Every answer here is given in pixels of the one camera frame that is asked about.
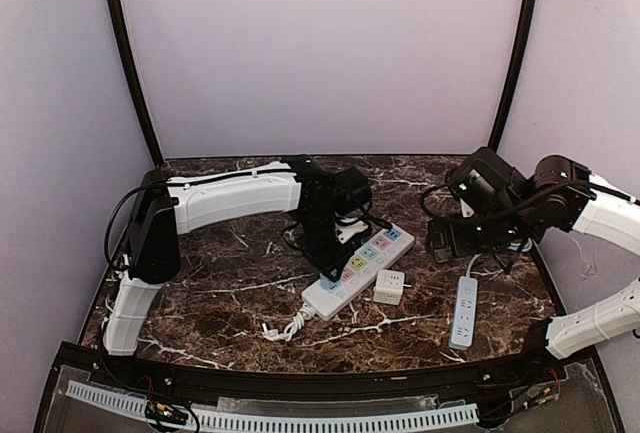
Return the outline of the white multicolour power strip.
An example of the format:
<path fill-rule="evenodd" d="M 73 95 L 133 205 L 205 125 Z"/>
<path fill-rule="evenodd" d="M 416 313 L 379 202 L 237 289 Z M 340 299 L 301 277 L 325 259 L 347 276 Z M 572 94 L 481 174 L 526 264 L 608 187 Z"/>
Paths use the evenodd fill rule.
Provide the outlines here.
<path fill-rule="evenodd" d="M 330 320 L 376 280 L 379 270 L 390 269 L 414 242 L 414 236 L 397 225 L 390 230 L 380 230 L 348 261 L 338 288 L 327 290 L 328 280 L 321 278 L 301 293 L 303 305 L 322 320 Z"/>

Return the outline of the light blue plug adapter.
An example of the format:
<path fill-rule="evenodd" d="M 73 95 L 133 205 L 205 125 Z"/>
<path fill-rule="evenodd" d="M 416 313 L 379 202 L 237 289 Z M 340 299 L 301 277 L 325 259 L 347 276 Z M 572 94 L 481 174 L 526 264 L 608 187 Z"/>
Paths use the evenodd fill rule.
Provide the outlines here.
<path fill-rule="evenodd" d="M 337 281 L 328 280 L 326 284 L 326 289 L 329 291 L 334 291 L 336 288 L 340 286 L 340 284 L 341 284 L 340 280 L 337 280 Z"/>

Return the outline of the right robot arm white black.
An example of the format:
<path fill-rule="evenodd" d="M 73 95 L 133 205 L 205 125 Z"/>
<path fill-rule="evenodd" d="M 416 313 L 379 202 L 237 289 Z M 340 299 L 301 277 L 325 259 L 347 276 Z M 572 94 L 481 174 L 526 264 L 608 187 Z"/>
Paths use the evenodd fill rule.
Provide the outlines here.
<path fill-rule="evenodd" d="M 425 247 L 438 263 L 542 240 L 547 230 L 602 239 L 639 251 L 639 200 L 588 167 L 549 155 L 527 177 L 488 147 L 467 157 L 443 188 L 459 201 L 457 214 L 432 210 L 423 191 L 419 205 L 429 217 Z M 639 327 L 639 281 L 575 313 L 543 320 L 528 331 L 525 347 L 557 359 Z"/>

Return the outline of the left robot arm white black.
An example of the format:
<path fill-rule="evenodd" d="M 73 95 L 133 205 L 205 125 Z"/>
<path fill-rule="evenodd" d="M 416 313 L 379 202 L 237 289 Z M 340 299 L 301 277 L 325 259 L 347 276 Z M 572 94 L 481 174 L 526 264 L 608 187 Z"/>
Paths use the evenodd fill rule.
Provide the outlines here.
<path fill-rule="evenodd" d="M 370 231 L 366 175 L 355 167 L 329 172 L 307 156 L 199 177 L 167 178 L 152 170 L 129 196 L 134 205 L 123 277 L 102 334 L 112 356 L 136 352 L 157 292 L 181 269 L 181 235 L 237 218 L 288 213 L 302 229 L 295 249 L 322 278 L 336 282 Z"/>

